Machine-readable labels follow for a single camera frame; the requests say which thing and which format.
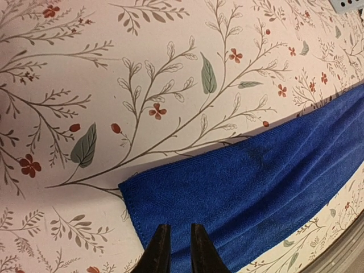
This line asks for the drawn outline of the blue towel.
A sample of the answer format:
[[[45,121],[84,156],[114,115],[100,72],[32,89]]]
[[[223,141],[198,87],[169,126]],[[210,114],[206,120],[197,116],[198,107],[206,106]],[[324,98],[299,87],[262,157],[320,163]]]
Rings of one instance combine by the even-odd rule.
[[[156,167],[119,189],[143,246],[169,224],[171,269],[190,272],[202,224],[238,271],[312,219],[363,162],[363,86],[231,146]]]

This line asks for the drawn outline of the front aluminium rail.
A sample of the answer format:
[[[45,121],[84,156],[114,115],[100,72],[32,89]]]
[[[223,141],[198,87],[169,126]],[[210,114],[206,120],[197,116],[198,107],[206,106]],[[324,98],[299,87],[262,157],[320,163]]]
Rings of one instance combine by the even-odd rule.
[[[363,252],[363,226],[352,226],[302,272],[345,272]]]

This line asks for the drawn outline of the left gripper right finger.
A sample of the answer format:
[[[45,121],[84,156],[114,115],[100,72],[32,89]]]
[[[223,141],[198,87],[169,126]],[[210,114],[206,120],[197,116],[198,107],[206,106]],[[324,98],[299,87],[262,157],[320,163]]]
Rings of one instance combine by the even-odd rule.
[[[200,224],[191,225],[191,264],[194,273],[229,272],[205,228]]]

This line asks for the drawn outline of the light blue plastic basket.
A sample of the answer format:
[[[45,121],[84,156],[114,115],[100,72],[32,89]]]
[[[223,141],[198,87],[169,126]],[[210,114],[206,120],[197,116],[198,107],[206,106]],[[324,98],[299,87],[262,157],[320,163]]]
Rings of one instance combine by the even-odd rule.
[[[358,11],[364,7],[363,0],[329,0],[329,3],[338,14]]]

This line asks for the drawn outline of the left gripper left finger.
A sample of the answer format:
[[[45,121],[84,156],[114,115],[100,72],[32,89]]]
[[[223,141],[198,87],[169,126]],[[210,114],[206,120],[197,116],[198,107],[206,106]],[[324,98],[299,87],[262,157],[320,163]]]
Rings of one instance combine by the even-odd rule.
[[[156,229],[132,273],[169,273],[171,266],[171,227],[163,224]]]

